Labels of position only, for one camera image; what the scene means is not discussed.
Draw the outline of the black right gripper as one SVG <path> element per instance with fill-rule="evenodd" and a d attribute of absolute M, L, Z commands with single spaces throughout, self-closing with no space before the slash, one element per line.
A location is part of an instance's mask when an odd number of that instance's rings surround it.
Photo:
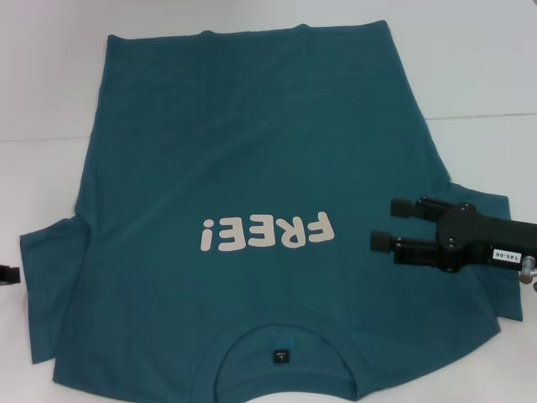
<path fill-rule="evenodd" d="M 476 264 L 517 270 L 521 275 L 536 273 L 533 223 L 491 217 L 473 205 L 457 205 L 428 196 L 417 201 L 394 198 L 390 215 L 437 223 L 437 243 L 372 231 L 370 249 L 393 254 L 395 264 L 428 266 L 453 273 Z"/>

